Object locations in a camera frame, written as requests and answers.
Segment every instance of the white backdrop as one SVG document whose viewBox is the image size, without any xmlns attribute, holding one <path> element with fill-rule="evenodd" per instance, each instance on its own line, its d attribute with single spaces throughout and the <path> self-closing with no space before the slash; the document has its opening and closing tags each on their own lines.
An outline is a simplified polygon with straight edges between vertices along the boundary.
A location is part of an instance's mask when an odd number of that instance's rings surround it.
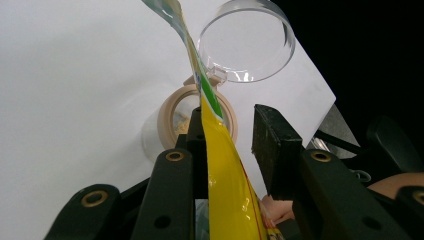
<svg viewBox="0 0 424 240">
<path fill-rule="evenodd" d="M 197 40 L 225 0 L 180 2 Z M 141 0 L 1 1 L 0 239 L 42 239 L 86 186 L 124 191 L 148 178 L 143 123 L 190 75 L 181 39 Z M 280 110 L 306 145 L 335 101 L 299 43 L 270 79 L 219 91 L 236 112 L 236 146 L 259 197 L 253 105 Z"/>
</svg>

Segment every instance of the black background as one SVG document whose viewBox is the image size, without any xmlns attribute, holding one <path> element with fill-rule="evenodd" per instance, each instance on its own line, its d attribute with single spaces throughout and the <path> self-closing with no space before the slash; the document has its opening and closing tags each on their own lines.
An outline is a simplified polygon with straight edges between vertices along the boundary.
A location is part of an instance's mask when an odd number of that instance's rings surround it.
<svg viewBox="0 0 424 240">
<path fill-rule="evenodd" d="M 413 1 L 273 1 L 336 95 L 361 146 L 377 115 L 395 120 L 424 159 L 424 12 Z"/>
</svg>

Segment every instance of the clear plastic cup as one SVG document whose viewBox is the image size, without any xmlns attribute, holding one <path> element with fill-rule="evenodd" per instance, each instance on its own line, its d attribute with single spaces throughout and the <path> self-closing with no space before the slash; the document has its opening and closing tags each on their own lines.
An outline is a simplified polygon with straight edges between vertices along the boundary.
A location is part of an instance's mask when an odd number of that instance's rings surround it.
<svg viewBox="0 0 424 240">
<path fill-rule="evenodd" d="M 283 69 L 295 36 L 284 12 L 267 0 L 233 0 L 218 8 L 197 49 L 208 73 L 231 82 L 255 82 Z"/>
</svg>

